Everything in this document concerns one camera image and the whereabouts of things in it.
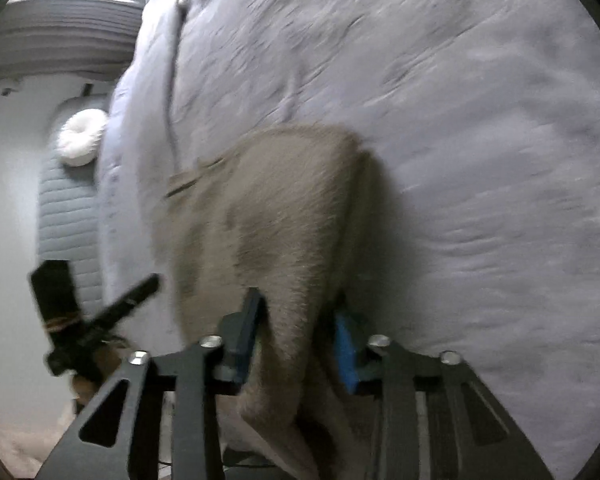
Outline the person's left hand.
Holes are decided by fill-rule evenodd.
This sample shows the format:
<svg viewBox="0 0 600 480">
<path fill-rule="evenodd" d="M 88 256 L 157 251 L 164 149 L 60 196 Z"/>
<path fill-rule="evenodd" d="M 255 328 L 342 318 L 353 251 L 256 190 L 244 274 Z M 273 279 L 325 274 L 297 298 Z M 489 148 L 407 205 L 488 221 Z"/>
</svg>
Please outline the person's left hand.
<svg viewBox="0 0 600 480">
<path fill-rule="evenodd" d="M 114 374 L 122 361 L 133 350 L 129 341 L 123 337 L 109 338 L 102 348 L 96 350 L 91 358 L 91 363 L 98 371 L 98 378 L 93 382 L 78 373 L 71 378 L 71 389 L 74 393 L 74 405 L 77 411 L 81 411 L 98 393 L 100 386 Z"/>
</svg>

